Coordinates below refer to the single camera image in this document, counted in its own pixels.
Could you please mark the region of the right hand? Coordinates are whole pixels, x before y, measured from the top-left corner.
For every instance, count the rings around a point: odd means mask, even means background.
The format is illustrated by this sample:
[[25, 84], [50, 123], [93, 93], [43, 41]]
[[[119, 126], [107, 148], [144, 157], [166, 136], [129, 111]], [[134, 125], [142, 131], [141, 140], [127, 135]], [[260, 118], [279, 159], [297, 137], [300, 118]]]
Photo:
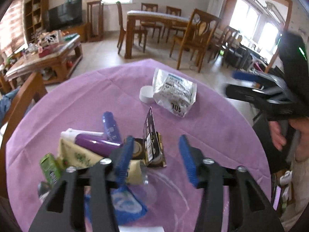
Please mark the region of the right hand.
[[293, 159], [304, 162], [308, 159], [308, 117], [270, 121], [269, 128], [273, 145], [286, 162]]

